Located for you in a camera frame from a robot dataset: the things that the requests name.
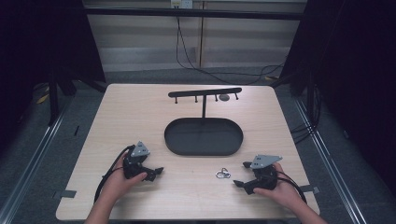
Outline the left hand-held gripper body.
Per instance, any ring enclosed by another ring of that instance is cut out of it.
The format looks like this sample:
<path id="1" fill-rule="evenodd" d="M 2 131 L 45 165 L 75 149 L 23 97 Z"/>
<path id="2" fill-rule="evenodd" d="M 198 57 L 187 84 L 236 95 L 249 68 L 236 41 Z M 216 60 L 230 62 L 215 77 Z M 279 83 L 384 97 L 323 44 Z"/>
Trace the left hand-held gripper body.
<path id="1" fill-rule="evenodd" d="M 124 176 L 130 179 L 141 173 L 149 173 L 149 169 L 143 166 L 143 162 L 149 154 L 149 150 L 141 141 L 130 146 L 127 155 L 123 158 Z"/>

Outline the black horizontal bar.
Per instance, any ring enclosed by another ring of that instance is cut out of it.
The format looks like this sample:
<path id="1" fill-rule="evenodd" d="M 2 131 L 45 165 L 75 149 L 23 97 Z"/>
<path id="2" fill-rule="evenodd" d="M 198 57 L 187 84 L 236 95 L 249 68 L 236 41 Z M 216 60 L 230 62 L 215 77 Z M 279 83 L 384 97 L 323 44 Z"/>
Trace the black horizontal bar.
<path id="1" fill-rule="evenodd" d="M 92 15 L 194 17 L 194 18 L 255 19 L 255 20 L 282 20 L 282 21 L 300 21 L 304 19 L 304 13 L 232 11 L 232 10 L 212 10 L 212 9 L 85 7 L 84 11 L 87 14 L 92 14 Z"/>

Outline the person's left hand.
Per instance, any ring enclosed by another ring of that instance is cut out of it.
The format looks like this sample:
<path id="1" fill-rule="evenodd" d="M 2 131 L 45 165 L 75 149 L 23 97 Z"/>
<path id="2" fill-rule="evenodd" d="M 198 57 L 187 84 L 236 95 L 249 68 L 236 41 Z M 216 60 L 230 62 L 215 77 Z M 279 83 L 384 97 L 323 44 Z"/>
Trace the person's left hand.
<path id="1" fill-rule="evenodd" d="M 134 185 L 142 182 L 147 173 L 141 173 L 127 179 L 124 176 L 122 161 L 118 161 L 113 169 L 112 174 L 104 184 L 99 199 L 107 203 L 115 203 L 123 195 L 125 195 Z"/>

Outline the grey tape strip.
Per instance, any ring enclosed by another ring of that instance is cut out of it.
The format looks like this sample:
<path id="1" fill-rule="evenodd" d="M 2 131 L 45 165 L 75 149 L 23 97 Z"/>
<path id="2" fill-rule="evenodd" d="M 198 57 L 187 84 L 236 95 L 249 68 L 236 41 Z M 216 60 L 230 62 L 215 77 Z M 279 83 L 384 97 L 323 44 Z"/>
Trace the grey tape strip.
<path id="1" fill-rule="evenodd" d="M 74 198 L 76 194 L 77 192 L 75 190 L 56 190 L 53 193 L 52 198 L 57 200 L 61 200 L 62 198 Z"/>
<path id="2" fill-rule="evenodd" d="M 311 185 L 305 185 L 305 186 L 300 186 L 300 189 L 302 192 L 313 192 L 314 194 L 317 194 L 320 192 L 319 187 L 313 187 Z"/>

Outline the person's right hand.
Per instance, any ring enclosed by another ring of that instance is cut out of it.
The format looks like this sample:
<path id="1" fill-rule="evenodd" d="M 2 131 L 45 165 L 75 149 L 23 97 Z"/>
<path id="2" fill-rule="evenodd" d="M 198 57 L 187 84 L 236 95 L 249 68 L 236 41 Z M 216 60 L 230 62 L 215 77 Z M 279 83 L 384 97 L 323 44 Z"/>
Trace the person's right hand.
<path id="1" fill-rule="evenodd" d="M 298 191 L 289 183 L 290 179 L 283 174 L 281 165 L 275 162 L 273 166 L 276 168 L 278 177 L 276 187 L 272 190 L 255 188 L 253 192 L 275 201 L 288 208 L 290 211 L 294 211 L 298 208 L 300 203 L 304 205 L 304 201 L 301 199 Z"/>

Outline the metal floor rail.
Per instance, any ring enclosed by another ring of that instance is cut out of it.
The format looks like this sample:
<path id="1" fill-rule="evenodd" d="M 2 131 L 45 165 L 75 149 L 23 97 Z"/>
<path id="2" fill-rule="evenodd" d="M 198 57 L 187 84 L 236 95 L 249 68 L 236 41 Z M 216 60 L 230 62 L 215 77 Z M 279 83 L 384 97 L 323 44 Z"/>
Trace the metal floor rail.
<path id="1" fill-rule="evenodd" d="M 351 218 L 353 224 L 368 224 L 366 218 L 364 217 L 360 209 L 360 206 L 355 200 L 355 197 L 352 195 L 349 187 L 347 186 L 345 179 L 342 177 L 319 131 L 317 131 L 314 128 L 314 125 L 309 121 L 306 106 L 299 99 L 295 101 L 295 104 L 302 120 L 304 121 L 304 126 L 308 130 L 308 135 L 312 139 L 317 149 L 317 152 L 321 157 L 321 160 L 324 163 L 324 166 L 328 171 L 329 176 L 336 188 L 336 191 L 340 196 L 340 199 L 347 213 L 349 214 L 349 217 Z"/>
<path id="2" fill-rule="evenodd" d="M 65 113 L 69 109 L 71 103 L 67 102 L 61 109 L 59 115 L 52 122 L 52 124 L 46 129 L 43 137 L 41 138 L 39 145 L 35 149 L 35 153 L 25 166 L 23 172 L 14 189 L 7 197 L 4 206 L 0 210 L 0 224 L 11 224 L 15 217 L 21 202 L 26 195 L 27 190 L 35 178 L 35 174 L 44 160 L 45 155 L 49 151 L 50 145 L 58 132 L 60 126 L 63 123 Z"/>

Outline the white wall socket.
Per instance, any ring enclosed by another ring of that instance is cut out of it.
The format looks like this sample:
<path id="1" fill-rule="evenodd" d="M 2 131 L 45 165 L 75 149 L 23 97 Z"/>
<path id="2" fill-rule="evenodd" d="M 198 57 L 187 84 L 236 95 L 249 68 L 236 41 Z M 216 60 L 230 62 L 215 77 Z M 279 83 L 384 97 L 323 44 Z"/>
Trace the white wall socket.
<path id="1" fill-rule="evenodd" d="M 170 6 L 174 9 L 193 9 L 192 0 L 170 0 Z"/>

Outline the black curtain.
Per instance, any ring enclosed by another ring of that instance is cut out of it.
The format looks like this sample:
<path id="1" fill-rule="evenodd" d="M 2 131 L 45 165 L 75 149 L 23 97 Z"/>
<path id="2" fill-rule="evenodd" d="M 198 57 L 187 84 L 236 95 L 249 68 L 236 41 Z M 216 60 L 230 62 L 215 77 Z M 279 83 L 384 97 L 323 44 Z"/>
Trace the black curtain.
<path id="1" fill-rule="evenodd" d="M 396 0 L 307 0 L 281 76 L 317 85 L 396 196 Z"/>
<path id="2" fill-rule="evenodd" d="M 0 157 L 34 86 L 106 80 L 82 0 L 0 0 Z"/>

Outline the black metal stand leg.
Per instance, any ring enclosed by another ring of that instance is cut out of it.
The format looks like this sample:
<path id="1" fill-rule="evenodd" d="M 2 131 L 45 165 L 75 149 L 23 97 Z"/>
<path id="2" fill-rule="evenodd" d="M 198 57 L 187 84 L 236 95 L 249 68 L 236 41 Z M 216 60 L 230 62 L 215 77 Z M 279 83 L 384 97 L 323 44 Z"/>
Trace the black metal stand leg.
<path id="1" fill-rule="evenodd" d="M 55 123 L 56 119 L 59 116 L 57 76 L 53 71 L 49 73 L 49 105 L 49 126 L 51 126 Z"/>

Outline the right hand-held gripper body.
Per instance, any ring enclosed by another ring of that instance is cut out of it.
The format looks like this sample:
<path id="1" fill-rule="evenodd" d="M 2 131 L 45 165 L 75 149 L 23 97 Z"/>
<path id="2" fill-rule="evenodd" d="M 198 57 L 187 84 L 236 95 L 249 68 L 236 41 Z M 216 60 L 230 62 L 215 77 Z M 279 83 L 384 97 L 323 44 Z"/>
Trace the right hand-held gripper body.
<path id="1" fill-rule="evenodd" d="M 251 164 L 251 170 L 255 176 L 254 180 L 248 181 L 245 192 L 253 194 L 255 188 L 272 190 L 276 187 L 277 173 L 273 164 L 282 160 L 281 156 L 256 155 Z"/>

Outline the black hook rack with tray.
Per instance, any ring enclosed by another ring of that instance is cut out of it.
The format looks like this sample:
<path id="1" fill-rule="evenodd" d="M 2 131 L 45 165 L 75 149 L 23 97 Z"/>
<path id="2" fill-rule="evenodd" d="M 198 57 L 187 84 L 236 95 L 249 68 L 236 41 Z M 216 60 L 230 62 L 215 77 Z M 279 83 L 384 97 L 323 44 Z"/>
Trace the black hook rack with tray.
<path id="1" fill-rule="evenodd" d="M 210 118 L 206 115 L 207 97 L 213 95 L 215 101 L 221 95 L 234 94 L 238 100 L 241 88 L 212 89 L 199 91 L 171 91 L 170 98 L 193 97 L 198 102 L 202 96 L 202 116 L 180 118 L 171 121 L 164 130 L 167 148 L 181 156 L 230 156 L 239 150 L 244 140 L 241 127 L 230 119 Z"/>

